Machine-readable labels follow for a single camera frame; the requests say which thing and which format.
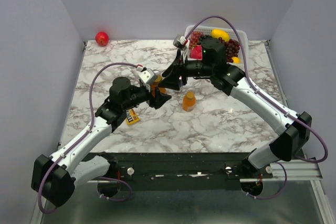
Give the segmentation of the red dragon fruit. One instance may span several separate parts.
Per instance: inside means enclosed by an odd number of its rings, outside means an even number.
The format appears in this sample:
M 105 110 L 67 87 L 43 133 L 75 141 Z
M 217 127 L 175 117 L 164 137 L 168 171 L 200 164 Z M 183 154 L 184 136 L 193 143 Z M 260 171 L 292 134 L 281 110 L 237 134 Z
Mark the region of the red dragon fruit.
M 203 50 L 201 45 L 195 45 L 192 47 L 190 52 L 190 58 L 196 59 L 196 60 L 202 60 L 203 59 Z

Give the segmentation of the blue energy can left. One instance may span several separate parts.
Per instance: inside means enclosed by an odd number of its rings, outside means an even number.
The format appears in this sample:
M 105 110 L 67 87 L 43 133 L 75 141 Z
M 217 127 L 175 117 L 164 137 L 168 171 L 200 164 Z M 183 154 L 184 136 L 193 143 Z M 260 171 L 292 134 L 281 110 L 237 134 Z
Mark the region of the blue energy can left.
M 153 70 L 153 72 L 158 75 L 158 74 L 161 74 L 159 70 Z

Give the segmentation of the gold bottle cap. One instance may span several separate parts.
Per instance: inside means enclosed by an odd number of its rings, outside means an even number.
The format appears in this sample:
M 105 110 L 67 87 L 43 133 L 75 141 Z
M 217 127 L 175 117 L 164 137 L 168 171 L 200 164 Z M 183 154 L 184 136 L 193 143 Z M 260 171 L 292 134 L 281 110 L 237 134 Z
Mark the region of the gold bottle cap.
M 195 94 L 194 94 L 193 91 L 188 91 L 188 92 L 186 93 L 185 97 L 186 97 L 187 99 L 191 99 L 191 100 L 192 100 L 192 99 L 195 98 Z
M 161 75 L 157 75 L 157 78 L 155 79 L 154 82 L 160 83 L 161 81 L 162 81 L 162 76 Z

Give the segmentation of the dark red grape bunch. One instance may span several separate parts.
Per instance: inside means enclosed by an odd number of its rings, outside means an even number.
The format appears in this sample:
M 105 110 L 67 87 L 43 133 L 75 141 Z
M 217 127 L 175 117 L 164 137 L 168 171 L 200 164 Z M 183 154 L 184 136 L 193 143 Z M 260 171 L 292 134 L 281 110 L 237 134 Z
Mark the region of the dark red grape bunch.
M 225 45 L 227 62 L 232 63 L 232 57 L 238 57 L 240 51 L 240 44 L 238 41 L 230 39 L 228 42 L 221 40 L 221 43 Z

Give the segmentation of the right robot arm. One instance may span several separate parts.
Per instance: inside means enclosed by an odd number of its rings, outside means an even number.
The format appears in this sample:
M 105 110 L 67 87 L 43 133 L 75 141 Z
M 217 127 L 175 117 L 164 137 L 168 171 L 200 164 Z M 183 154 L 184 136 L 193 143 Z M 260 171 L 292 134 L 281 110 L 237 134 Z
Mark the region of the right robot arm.
M 161 88 L 179 90 L 187 84 L 188 78 L 207 79 L 215 88 L 252 109 L 278 135 L 245 158 L 241 171 L 246 177 L 255 177 L 267 164 L 290 161 L 306 144 L 310 135 L 306 127 L 311 125 L 311 116 L 306 112 L 298 114 L 282 105 L 252 82 L 241 68 L 227 63 L 225 45 L 219 40 L 202 40 L 201 60 L 188 60 L 189 41 L 184 36 L 178 35 L 173 45 L 178 51 L 162 74 Z

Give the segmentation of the white plastic fruit basket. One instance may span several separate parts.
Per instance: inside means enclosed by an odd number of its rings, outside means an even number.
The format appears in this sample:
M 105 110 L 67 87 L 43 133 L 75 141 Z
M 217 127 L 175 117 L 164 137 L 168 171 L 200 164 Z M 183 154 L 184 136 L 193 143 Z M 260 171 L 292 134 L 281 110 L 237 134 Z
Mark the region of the white plastic fruit basket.
M 234 31 L 231 28 L 211 27 L 211 26 L 199 25 L 194 31 L 200 31 L 200 32 L 203 33 L 203 35 L 211 35 L 212 30 L 214 30 L 214 29 L 223 30 L 223 31 L 225 31 L 226 33 L 229 34 L 230 39 L 238 41 L 236 34 L 234 33 Z M 245 52 L 246 63 L 248 63 L 249 49 L 248 49 L 247 35 L 242 30 L 237 30 L 237 33 L 240 37 L 240 45 L 243 46 L 243 49 L 244 49 L 244 52 Z M 239 66 L 240 68 L 243 68 L 245 62 L 244 62 L 242 49 L 239 50 L 237 57 L 239 58 L 239 62 L 238 63 L 233 63 L 233 64 Z

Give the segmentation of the orange juice bottle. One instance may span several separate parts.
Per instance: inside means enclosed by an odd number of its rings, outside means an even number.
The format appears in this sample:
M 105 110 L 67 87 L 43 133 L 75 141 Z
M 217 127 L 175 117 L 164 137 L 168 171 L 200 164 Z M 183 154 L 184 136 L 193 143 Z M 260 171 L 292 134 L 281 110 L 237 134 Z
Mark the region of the orange juice bottle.
M 153 82 L 153 83 L 151 84 L 151 93 L 152 93 L 153 96 L 155 96 L 155 88 L 158 87 L 159 84 L 160 84 L 160 83 L 158 83 L 158 82 Z M 159 88 L 159 91 L 160 91 L 161 93 L 167 93 L 166 88 Z
M 182 102 L 182 108 L 184 111 L 191 111 L 194 109 L 196 105 L 196 97 L 194 99 L 187 99 L 185 96 L 183 98 L 183 102 Z

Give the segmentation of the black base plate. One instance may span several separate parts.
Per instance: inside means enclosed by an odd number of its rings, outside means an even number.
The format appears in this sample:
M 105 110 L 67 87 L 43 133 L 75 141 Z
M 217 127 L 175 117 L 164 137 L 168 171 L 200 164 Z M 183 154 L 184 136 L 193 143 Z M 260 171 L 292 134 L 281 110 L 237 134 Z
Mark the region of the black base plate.
M 121 180 L 121 189 L 134 191 L 246 190 L 259 194 L 263 182 L 291 176 L 303 163 L 267 162 L 250 169 L 247 153 L 89 153 L 74 170 L 55 171 L 59 189 L 71 193 L 90 180 Z

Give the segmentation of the clear glass jar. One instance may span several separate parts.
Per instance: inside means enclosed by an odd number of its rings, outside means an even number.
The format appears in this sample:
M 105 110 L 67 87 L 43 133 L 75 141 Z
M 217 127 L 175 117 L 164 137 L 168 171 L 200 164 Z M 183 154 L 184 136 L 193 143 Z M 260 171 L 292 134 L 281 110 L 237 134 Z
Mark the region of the clear glass jar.
M 209 82 L 204 82 L 200 88 L 201 95 L 210 95 L 214 92 L 214 87 Z

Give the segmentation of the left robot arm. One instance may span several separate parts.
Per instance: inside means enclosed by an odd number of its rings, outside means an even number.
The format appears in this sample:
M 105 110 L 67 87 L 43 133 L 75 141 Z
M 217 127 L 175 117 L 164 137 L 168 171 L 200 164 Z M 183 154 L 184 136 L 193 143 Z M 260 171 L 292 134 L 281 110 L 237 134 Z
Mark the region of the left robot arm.
M 46 212 L 41 203 L 43 198 L 55 207 L 60 207 L 69 200 L 78 186 L 101 176 L 112 179 L 117 171 L 115 164 L 102 156 L 86 162 L 83 159 L 124 122 L 127 110 L 143 102 L 159 109 L 170 98 L 170 95 L 160 92 L 159 88 L 151 90 L 147 84 L 137 87 L 126 77 L 114 79 L 108 98 L 81 133 L 50 157 L 41 155 L 35 160 L 31 186 L 38 193 L 41 211 Z

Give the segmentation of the red apple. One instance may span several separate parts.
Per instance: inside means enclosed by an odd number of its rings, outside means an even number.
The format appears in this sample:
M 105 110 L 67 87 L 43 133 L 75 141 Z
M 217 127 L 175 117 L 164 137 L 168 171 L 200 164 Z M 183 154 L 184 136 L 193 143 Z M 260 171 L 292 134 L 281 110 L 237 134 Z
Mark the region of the red apple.
M 109 43 L 109 36 L 107 33 L 100 31 L 96 34 L 95 41 L 99 46 L 105 47 Z

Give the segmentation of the light red grape bunch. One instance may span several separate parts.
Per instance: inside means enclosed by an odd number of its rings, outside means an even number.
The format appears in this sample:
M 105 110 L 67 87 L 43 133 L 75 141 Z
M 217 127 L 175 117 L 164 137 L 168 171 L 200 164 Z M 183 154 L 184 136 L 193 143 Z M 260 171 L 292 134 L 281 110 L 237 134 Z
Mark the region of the light red grape bunch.
M 190 41 L 189 47 L 193 48 L 194 46 L 198 45 L 202 36 L 203 33 L 201 31 L 193 31 L 189 36 Z

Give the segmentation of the blue silver energy can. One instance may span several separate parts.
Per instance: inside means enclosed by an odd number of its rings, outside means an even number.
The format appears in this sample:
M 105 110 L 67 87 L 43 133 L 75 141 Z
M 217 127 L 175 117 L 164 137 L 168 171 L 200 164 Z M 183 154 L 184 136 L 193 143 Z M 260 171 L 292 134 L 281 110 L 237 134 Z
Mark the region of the blue silver energy can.
M 178 88 L 176 90 L 174 90 L 175 93 L 181 93 L 182 92 L 182 89 L 183 89 L 183 85 L 182 84 L 179 84 L 178 85 Z

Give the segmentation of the yellow candy packet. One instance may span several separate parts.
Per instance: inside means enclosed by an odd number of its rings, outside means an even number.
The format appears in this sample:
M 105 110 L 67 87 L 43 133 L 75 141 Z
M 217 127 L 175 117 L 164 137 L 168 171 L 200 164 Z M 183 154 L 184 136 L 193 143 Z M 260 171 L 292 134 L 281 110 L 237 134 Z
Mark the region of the yellow candy packet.
M 137 113 L 133 109 L 129 109 L 126 111 L 126 124 L 127 125 L 133 125 L 137 122 L 139 122 L 140 118 L 137 115 Z

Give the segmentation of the aluminium rail frame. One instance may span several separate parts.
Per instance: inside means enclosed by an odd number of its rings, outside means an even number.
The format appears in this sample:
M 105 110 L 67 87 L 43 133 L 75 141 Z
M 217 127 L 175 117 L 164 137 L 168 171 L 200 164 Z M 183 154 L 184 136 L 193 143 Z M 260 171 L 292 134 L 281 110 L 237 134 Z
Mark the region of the aluminium rail frame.
M 284 183 L 288 183 L 289 181 L 305 181 L 305 180 L 321 180 L 322 179 L 322 175 L 319 169 L 319 166 L 317 164 L 317 162 L 313 159 L 310 159 L 308 161 L 303 161 L 301 159 L 293 159 L 293 160 L 299 160 L 303 163 L 302 169 L 301 170 L 294 170 L 291 176 L 287 176 L 284 175 L 283 179 L 276 179 L 276 180 L 268 180 L 270 182 L 275 182 L 275 181 L 283 181 Z M 279 162 L 283 162 L 283 163 L 288 163 L 286 161 L 276 161 L 273 163 L 279 163 Z M 114 201 L 116 199 L 116 194 L 123 190 L 121 189 L 120 186 L 120 182 L 121 180 L 117 180 L 117 179 L 108 179 L 108 180 L 96 180 L 98 182 L 98 193 L 101 197 L 110 200 L 110 201 Z M 128 192 L 132 193 L 134 192 L 134 190 L 131 187 L 128 187 L 126 189 Z M 251 194 L 246 190 L 241 189 L 243 192 L 245 192 L 248 196 L 253 197 L 253 198 L 260 198 L 261 197 L 261 192 L 259 194 Z M 43 198 L 41 200 L 42 206 L 43 208 L 45 208 L 45 203 L 49 202 L 47 199 Z M 39 211 L 38 214 L 33 215 L 32 217 L 32 223 L 38 223 L 41 221 L 41 215 L 44 213 L 41 211 L 39 205 L 38 205 L 38 200 L 36 203 L 36 208 Z

